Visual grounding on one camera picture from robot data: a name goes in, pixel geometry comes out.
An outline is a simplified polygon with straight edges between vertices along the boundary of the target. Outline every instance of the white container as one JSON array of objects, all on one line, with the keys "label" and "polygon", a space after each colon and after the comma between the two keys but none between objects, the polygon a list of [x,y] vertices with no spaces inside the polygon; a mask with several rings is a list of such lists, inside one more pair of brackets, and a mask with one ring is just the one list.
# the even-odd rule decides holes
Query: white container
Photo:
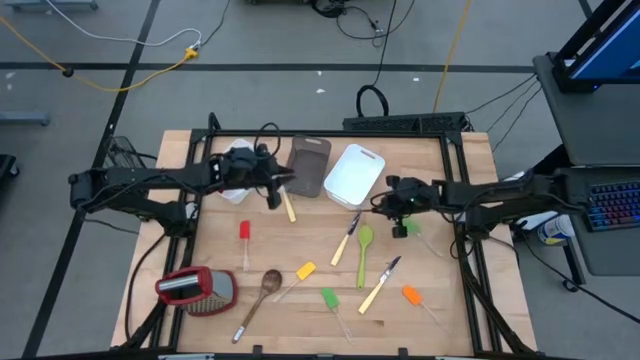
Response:
[{"label": "white container", "polygon": [[560,215],[538,227],[538,238],[547,245],[564,245],[574,236],[569,215]]},{"label": "white container", "polygon": [[360,208],[384,169],[384,159],[360,145],[347,146],[324,180],[327,196],[350,210]]},{"label": "white container", "polygon": [[[236,139],[231,145],[229,145],[224,152],[231,150],[231,148],[249,148],[253,151],[253,144],[245,139]],[[229,200],[230,203],[238,205],[249,195],[250,189],[238,189],[238,190],[225,190],[220,194],[223,198]]]}]

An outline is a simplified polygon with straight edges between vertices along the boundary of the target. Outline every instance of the knife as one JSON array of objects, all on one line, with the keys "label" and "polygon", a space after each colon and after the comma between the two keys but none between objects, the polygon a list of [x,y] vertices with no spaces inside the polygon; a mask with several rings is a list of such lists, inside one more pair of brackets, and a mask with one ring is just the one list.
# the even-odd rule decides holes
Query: knife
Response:
[{"label": "knife", "polygon": [[380,275],[380,281],[378,282],[378,285],[376,285],[376,287],[373,288],[369,296],[367,296],[367,298],[364,299],[364,302],[362,303],[362,305],[360,305],[360,308],[358,309],[358,312],[360,314],[364,315],[364,313],[367,311],[369,306],[371,306],[373,299],[375,299],[376,295],[378,295],[378,292],[380,292],[380,289],[382,288],[382,284],[384,284],[387,281],[387,279],[389,279],[389,276],[391,275],[393,268],[396,267],[396,264],[398,263],[398,261],[400,261],[400,258],[401,256],[398,256],[395,259],[393,259],[391,264],[387,266],[387,269],[382,273],[382,275]]},{"label": "knife", "polygon": [[338,246],[338,250],[336,250],[336,253],[333,254],[333,259],[331,259],[331,265],[333,266],[338,265],[338,262],[342,257],[342,252],[344,252],[344,248],[347,246],[347,240],[349,240],[349,237],[351,236],[351,234],[353,234],[353,231],[356,229],[356,226],[358,226],[358,221],[360,221],[361,215],[362,215],[362,210],[359,210],[356,216],[351,221],[351,225],[349,225],[349,230],[347,231],[347,235],[344,236],[344,238],[342,239],[342,242],[340,243],[340,246]]}]

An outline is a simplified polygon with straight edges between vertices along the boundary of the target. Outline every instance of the wooden table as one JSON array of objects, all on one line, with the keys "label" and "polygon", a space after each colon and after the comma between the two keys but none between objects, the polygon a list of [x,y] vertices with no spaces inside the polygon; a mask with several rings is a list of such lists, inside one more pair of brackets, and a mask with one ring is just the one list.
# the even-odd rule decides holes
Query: wooden table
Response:
[{"label": "wooden table", "polygon": [[[182,167],[189,135],[189,131],[165,132],[157,166]],[[213,151],[224,151],[234,139],[215,137]],[[327,139],[332,143],[327,173],[350,143],[360,144],[385,158],[386,167],[371,194],[387,190],[384,177],[390,174],[415,176],[427,183],[444,178],[440,146],[436,139]],[[496,181],[487,135],[465,133],[463,140],[471,182]],[[275,149],[274,138],[264,138],[261,142],[265,142],[270,150]],[[277,156],[279,163],[286,164],[290,146],[291,138],[284,137]],[[178,192],[152,191],[149,196],[166,202],[175,200]],[[294,224],[289,223],[284,204],[270,211],[265,199],[255,193],[240,205],[232,205],[217,194],[204,198],[193,265],[233,271],[240,287],[239,298],[238,304],[225,313],[204,318],[185,316],[179,351],[250,353],[253,345],[262,345],[265,353],[394,355],[399,347],[406,347],[411,355],[473,354],[459,264],[449,256],[453,229],[440,215],[430,212],[414,217],[423,229],[422,240],[429,241],[444,255],[444,259],[434,255],[416,237],[393,239],[392,222],[385,217],[363,214],[360,224],[371,226],[375,239],[368,250],[366,288],[359,292],[355,289],[359,261],[357,236],[350,239],[339,265],[332,267],[329,264],[353,213],[328,199],[324,191],[316,199],[290,196],[298,218]],[[251,221],[250,271],[246,273],[242,271],[243,244],[238,239],[238,226],[242,220]],[[157,223],[142,224],[131,269],[161,234],[162,229]],[[496,228],[492,235],[511,242],[509,231],[504,226]],[[154,283],[162,277],[168,242],[165,240],[146,259],[138,273],[131,311],[132,330],[139,326],[157,301]],[[513,250],[486,241],[484,254],[496,307],[521,339],[535,348]],[[357,309],[361,302],[375,286],[387,263],[398,255],[402,259],[396,270],[367,313],[360,315]],[[317,265],[316,272],[281,302],[273,303],[267,298],[240,342],[233,345],[231,338],[255,302],[264,272],[272,268],[280,270],[286,285],[294,281],[295,271],[307,261]],[[412,306],[403,297],[401,289],[407,284],[423,294],[425,303],[445,324],[444,330],[424,309]],[[346,341],[335,315],[324,304],[320,295],[323,287],[332,287],[338,294],[340,313],[354,336],[352,344]],[[125,297],[112,339],[114,345],[124,341],[124,300]],[[490,349],[485,315],[477,304],[484,348]],[[167,344],[172,313],[173,307],[169,307],[161,344]]]}]

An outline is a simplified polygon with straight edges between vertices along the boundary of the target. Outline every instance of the wooden spoon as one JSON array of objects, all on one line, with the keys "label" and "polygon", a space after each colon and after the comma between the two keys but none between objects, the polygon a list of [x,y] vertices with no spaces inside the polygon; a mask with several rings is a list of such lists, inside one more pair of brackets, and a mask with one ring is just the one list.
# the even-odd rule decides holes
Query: wooden spoon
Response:
[{"label": "wooden spoon", "polygon": [[258,310],[258,307],[262,303],[262,300],[280,290],[280,286],[282,286],[282,274],[280,273],[280,271],[269,270],[264,273],[264,276],[262,277],[262,284],[260,285],[260,295],[258,295],[258,300],[256,300],[256,303],[253,305],[251,310],[249,310],[247,317],[244,318],[242,325],[240,325],[240,328],[238,329],[238,331],[236,331],[233,339],[231,339],[232,343],[235,344],[240,340],[240,337],[242,337],[242,333],[249,325],[251,318],[253,318],[253,315]]}]

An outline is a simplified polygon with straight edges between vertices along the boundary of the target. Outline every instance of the keyboard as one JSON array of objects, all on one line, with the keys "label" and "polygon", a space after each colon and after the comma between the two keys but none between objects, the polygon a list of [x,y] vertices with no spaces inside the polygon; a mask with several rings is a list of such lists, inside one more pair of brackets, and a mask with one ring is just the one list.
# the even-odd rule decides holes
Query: keyboard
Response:
[{"label": "keyboard", "polygon": [[590,231],[640,226],[640,181],[591,186]]},{"label": "keyboard", "polygon": [[420,123],[423,133],[467,131],[470,127],[463,112],[348,118],[342,121],[342,127],[356,131],[420,131]]}]

